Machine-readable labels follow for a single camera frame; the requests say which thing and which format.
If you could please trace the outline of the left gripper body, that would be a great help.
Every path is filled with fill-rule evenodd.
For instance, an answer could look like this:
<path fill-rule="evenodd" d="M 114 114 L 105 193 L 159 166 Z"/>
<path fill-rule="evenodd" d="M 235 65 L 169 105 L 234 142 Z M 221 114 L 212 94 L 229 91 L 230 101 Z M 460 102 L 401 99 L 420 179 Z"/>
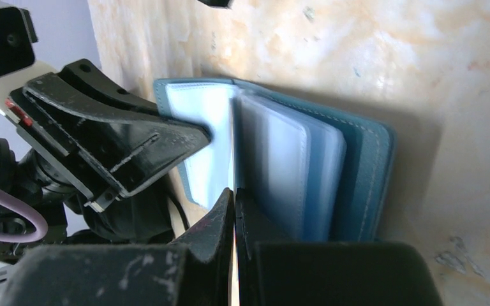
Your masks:
<path fill-rule="evenodd" d="M 40 244 L 167 244 L 174 238 L 168 209 L 171 194 L 161 180 L 98 214 L 36 151 L 17 161 L 8 142 L 0 138 L 0 189 L 33 207 L 48 223 L 43 240 L 0 242 L 0 258 L 20 258 Z"/>

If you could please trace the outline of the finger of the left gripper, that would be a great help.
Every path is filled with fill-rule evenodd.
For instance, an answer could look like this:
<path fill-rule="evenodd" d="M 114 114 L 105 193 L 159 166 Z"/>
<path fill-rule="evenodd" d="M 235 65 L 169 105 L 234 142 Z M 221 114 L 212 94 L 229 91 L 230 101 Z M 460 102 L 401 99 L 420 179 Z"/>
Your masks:
<path fill-rule="evenodd" d="M 67 64 L 57 75 L 82 94 L 105 105 L 120 110 L 159 115 L 155 103 L 122 88 L 87 59 Z"/>
<path fill-rule="evenodd" d="M 211 140 L 202 126 L 100 103 L 57 73 L 11 91 L 6 109 L 94 209 L 137 195 Z"/>

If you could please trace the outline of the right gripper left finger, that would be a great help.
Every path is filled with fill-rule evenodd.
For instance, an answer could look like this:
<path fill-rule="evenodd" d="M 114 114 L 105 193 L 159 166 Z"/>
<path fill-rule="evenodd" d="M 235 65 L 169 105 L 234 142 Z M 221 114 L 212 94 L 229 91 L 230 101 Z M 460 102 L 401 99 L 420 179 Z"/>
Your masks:
<path fill-rule="evenodd" d="M 17 263 L 1 305 L 228 305 L 234 194 L 166 245 L 43 245 Z"/>

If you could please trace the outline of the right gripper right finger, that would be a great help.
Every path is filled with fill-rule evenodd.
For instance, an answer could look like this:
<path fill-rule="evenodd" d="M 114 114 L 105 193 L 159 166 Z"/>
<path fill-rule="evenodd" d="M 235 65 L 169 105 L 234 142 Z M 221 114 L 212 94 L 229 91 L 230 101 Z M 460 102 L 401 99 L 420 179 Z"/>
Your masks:
<path fill-rule="evenodd" d="M 424 259 L 401 243 L 296 242 L 238 189 L 241 305 L 441 305 Z"/>

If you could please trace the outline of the blue card holder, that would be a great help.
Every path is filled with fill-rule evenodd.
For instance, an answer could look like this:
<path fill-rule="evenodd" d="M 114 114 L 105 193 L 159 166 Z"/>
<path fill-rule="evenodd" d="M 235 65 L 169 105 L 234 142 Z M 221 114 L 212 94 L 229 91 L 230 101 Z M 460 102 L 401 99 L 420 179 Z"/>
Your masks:
<path fill-rule="evenodd" d="M 376 238 L 394 160 L 389 126 L 238 79 L 153 88 L 162 115 L 211 135 L 178 166 L 190 202 L 211 209 L 224 188 L 243 188 L 294 239 Z"/>

